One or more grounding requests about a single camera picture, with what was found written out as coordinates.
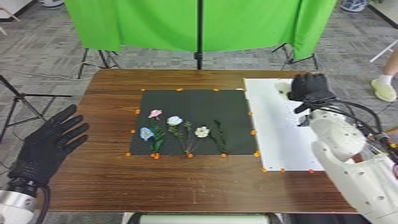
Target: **tripod stand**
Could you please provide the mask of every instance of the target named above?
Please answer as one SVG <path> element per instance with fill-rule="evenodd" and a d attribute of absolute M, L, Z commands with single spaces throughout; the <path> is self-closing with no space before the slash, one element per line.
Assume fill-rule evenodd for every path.
<path fill-rule="evenodd" d="M 0 143 L 2 143 L 2 140 L 4 140 L 4 135 L 5 135 L 5 131 L 7 131 L 7 128 L 41 119 L 43 121 L 46 121 L 46 118 L 45 118 L 45 114 L 46 114 L 46 111 L 48 111 L 48 108 L 53 104 L 53 100 L 57 97 L 71 97 L 69 95 L 48 95 L 48 94 L 25 94 L 25 93 L 20 93 L 16 88 L 13 87 L 7 79 L 4 78 L 4 76 L 0 75 L 0 84 L 4 84 L 5 88 L 9 89 L 9 91 L 13 92 L 14 94 L 14 99 L 13 99 L 13 105 L 11 105 L 11 110 L 9 110 L 9 115 L 7 115 L 7 119 L 5 119 L 5 124 L 4 124 L 4 129 L 2 129 L 2 134 L 0 134 Z M 27 96 L 32 96 L 32 97 L 48 97 L 50 98 L 50 102 L 46 104 L 46 107 L 43 109 L 43 111 L 39 112 L 37 109 L 34 108 L 29 100 L 27 100 Z M 18 102 L 23 103 L 23 105 L 27 106 L 29 110 L 32 111 L 34 113 L 34 117 L 25 119 L 23 121 L 18 121 L 14 123 L 11 123 L 11 118 L 13 118 L 13 115 L 14 115 L 14 110 L 16 110 L 16 104 Z"/>

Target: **black robotic glove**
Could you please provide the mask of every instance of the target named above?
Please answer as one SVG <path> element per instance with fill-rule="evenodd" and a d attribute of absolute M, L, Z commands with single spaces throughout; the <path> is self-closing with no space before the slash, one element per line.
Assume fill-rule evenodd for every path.
<path fill-rule="evenodd" d="M 87 135 L 80 136 L 89 129 L 89 124 L 82 124 L 73 129 L 84 121 L 82 115 L 69 119 L 75 113 L 77 105 L 71 105 L 29 135 L 9 172 L 9 178 L 27 178 L 43 186 L 48 185 L 66 156 L 89 139 Z"/>
<path fill-rule="evenodd" d="M 329 90 L 327 77 L 324 74 L 295 76 L 288 98 L 290 100 L 302 102 L 302 105 L 295 108 L 297 114 L 304 110 L 325 106 L 327 102 L 336 99 L 336 95 Z"/>

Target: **black mat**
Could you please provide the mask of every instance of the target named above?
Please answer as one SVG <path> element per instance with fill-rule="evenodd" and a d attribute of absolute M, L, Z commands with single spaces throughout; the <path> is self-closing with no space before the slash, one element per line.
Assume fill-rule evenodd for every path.
<path fill-rule="evenodd" d="M 256 152 L 256 139 L 251 135 L 252 121 L 249 116 L 249 105 L 245 93 L 240 90 L 185 90 L 146 91 L 141 103 L 141 115 L 135 124 L 135 135 L 132 141 L 132 154 L 148 155 L 149 142 L 141 138 L 141 128 L 149 127 L 149 113 L 162 110 L 160 124 L 165 130 L 165 143 L 160 154 L 185 154 L 178 138 L 167 131 L 167 118 L 180 116 L 194 124 L 194 130 L 206 125 L 215 128 L 213 121 L 222 125 L 226 150 L 229 155 L 251 155 Z M 217 144 L 208 137 L 194 151 L 196 155 L 219 155 Z"/>

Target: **white sheet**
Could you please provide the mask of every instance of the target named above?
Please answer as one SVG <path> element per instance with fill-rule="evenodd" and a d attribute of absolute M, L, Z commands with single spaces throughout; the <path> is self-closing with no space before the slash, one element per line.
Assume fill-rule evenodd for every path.
<path fill-rule="evenodd" d="M 306 113 L 293 113 L 300 103 L 286 98 L 290 83 L 292 79 L 245 79 L 263 167 L 268 171 L 318 171 L 324 167 L 311 150 L 316 135 L 309 127 L 297 127 Z"/>

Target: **person's foot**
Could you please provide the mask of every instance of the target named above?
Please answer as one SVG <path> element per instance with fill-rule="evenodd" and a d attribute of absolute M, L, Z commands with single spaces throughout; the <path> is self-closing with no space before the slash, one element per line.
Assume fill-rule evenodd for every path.
<path fill-rule="evenodd" d="M 380 83 L 379 80 L 375 79 L 371 81 L 371 87 L 375 89 L 375 94 L 377 94 L 379 99 L 386 102 L 395 102 L 396 101 L 396 92 L 395 92 L 393 86 L 386 83 Z"/>

